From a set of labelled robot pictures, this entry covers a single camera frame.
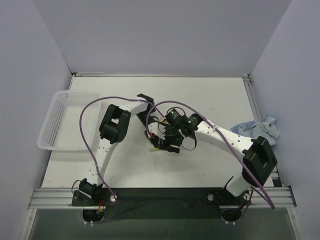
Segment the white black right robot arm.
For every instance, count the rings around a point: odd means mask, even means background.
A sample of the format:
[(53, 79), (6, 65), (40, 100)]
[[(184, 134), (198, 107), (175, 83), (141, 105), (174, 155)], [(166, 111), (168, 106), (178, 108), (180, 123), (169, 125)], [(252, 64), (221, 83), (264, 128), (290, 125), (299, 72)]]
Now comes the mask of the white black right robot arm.
[(196, 142), (211, 144), (238, 160), (242, 172), (226, 183), (221, 193), (224, 203), (233, 205), (249, 188), (261, 190), (265, 200), (271, 200), (264, 185), (278, 161), (266, 138), (241, 136), (214, 124), (198, 113), (186, 116), (175, 108), (168, 110), (164, 119), (182, 139), (192, 138)]

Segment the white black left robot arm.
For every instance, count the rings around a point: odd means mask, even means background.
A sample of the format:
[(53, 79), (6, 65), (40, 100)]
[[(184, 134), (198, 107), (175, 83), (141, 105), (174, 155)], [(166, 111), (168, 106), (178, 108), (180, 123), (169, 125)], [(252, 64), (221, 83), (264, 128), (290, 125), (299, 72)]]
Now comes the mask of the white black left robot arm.
[[(126, 103), (122, 105), (110, 104), (108, 106), (98, 127), (98, 150), (96, 153), (93, 153), (83, 132), (83, 116), (85, 110), (91, 105), (107, 99), (126, 100)], [(103, 185), (107, 187), (112, 195), (114, 194), (104, 180), (104, 174), (111, 156), (118, 144), (125, 139), (131, 118), (137, 116), (142, 124), (145, 125), (147, 114), (154, 104), (155, 102), (153, 98), (142, 93), (138, 94), (134, 99), (119, 96), (108, 96), (91, 101), (81, 111), (79, 117), (80, 135), (93, 158), (93, 166), (89, 168), (88, 175), (79, 184), (79, 192), (83, 194), (83, 200), (88, 205), (95, 206), (103, 199)]]

